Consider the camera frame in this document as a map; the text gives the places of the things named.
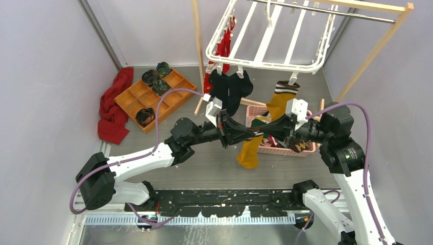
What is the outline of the black sock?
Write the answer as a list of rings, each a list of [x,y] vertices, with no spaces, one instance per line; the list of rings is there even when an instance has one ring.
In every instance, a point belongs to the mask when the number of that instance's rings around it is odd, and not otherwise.
[[[229,82],[231,82],[231,77],[225,73],[219,74],[214,70],[210,74],[209,82],[212,85],[210,95],[222,101],[223,109],[234,108],[236,100],[234,94],[230,92],[231,86]]]

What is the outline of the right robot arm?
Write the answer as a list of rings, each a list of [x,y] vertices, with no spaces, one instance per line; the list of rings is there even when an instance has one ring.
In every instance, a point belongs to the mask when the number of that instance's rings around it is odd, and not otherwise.
[[[338,244],[396,244],[377,204],[370,181],[370,146],[360,146],[351,138],[354,119],[350,102],[328,104],[314,115],[303,112],[305,101],[292,100],[281,118],[258,127],[256,134],[277,139],[299,139],[320,144],[320,156],[342,191],[350,218],[332,204],[321,189],[307,180],[293,185],[292,204],[310,209]]]

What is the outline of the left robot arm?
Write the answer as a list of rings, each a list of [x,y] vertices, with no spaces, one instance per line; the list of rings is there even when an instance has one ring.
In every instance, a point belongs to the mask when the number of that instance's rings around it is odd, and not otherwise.
[[[116,157],[106,157],[102,152],[93,154],[76,175],[71,211],[80,213],[74,208],[77,194],[84,202],[84,211],[102,208],[112,201],[151,211],[156,207],[157,199],[151,193],[150,184],[130,183],[129,178],[185,162],[195,153],[191,148],[193,145],[219,141],[226,148],[257,136],[259,131],[239,124],[226,111],[221,111],[214,121],[202,125],[183,117],[175,122],[170,133],[165,141],[146,150]]]

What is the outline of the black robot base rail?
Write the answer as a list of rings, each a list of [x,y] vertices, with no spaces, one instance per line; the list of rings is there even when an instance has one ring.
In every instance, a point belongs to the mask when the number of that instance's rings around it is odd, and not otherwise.
[[[155,212],[180,217],[283,217],[310,210],[284,189],[157,190],[144,204],[132,205],[137,212]]]

